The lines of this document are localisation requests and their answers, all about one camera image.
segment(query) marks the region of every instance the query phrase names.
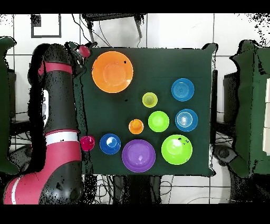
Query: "white tile floor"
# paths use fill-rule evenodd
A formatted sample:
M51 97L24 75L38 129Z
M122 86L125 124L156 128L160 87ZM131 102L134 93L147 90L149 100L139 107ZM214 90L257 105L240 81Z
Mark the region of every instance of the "white tile floor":
M87 28L79 20L79 14L74 14L75 20L81 24L84 35L90 40ZM41 27L34 28L35 35L57 34L57 15L41 15ZM16 111L27 111L30 85L27 81L28 63L34 48L40 43L65 43L74 41L87 43L71 14L62 14L62 38L31 39L30 15L0 15L0 36L11 36L17 45L9 49L6 61L17 73L16 81ZM218 44L216 69L218 70L218 104L217 110L224 111L223 77L236 71L236 66L229 59L236 54L241 40L253 39L263 46L270 41L269 26L266 22L256 27L257 23L246 14L148 14L141 24L142 39L133 18L120 18L101 21L100 26L104 36L111 46L135 48L202 48L207 43ZM98 22L94 22L94 32L103 38ZM106 46L94 34L98 46ZM217 114L218 120L223 120L222 114ZM17 119L27 118L26 114L16 116ZM216 175L211 178L201 176L175 176L172 185L170 203L227 203L229 199L230 177L226 167L218 165L213 159L213 169ZM172 176L164 176L162 180L171 182ZM168 183L162 183L161 192L169 190ZM169 202L170 194L162 196L163 203Z

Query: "green bowl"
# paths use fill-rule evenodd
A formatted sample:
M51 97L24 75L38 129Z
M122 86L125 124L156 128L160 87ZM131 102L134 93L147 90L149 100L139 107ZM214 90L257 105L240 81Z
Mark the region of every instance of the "green bowl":
M181 165L190 159L192 155L192 144L183 135L171 135L163 142L161 153L168 163Z
M148 125L154 132L164 132L169 127L169 117L162 111L155 111L149 116Z

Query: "blue bowl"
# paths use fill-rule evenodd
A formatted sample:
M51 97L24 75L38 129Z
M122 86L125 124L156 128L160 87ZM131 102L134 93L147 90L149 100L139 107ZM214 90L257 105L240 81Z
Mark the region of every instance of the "blue bowl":
M190 132L197 127L198 116L193 110L181 110L175 117L175 124L181 131Z
M173 97L178 101L187 101L194 94L194 85L189 79L178 79L171 87Z
M105 134L99 142L102 152L113 155L117 153L121 147L121 141L115 134Z

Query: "red robot arm segment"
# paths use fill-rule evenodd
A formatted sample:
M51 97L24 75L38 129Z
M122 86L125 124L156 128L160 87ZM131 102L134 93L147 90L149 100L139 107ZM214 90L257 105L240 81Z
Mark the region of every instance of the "red robot arm segment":
M40 172L11 180L4 204L76 204L83 191L81 147L73 96L72 67L64 46L52 44L37 75L45 75L49 94L44 126L46 160Z

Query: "large orange bowl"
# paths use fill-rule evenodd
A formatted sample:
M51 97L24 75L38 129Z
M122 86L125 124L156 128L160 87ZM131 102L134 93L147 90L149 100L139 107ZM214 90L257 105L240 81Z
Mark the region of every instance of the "large orange bowl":
M95 60L92 76L97 87L104 92L121 92L132 80L133 67L124 54L108 51Z

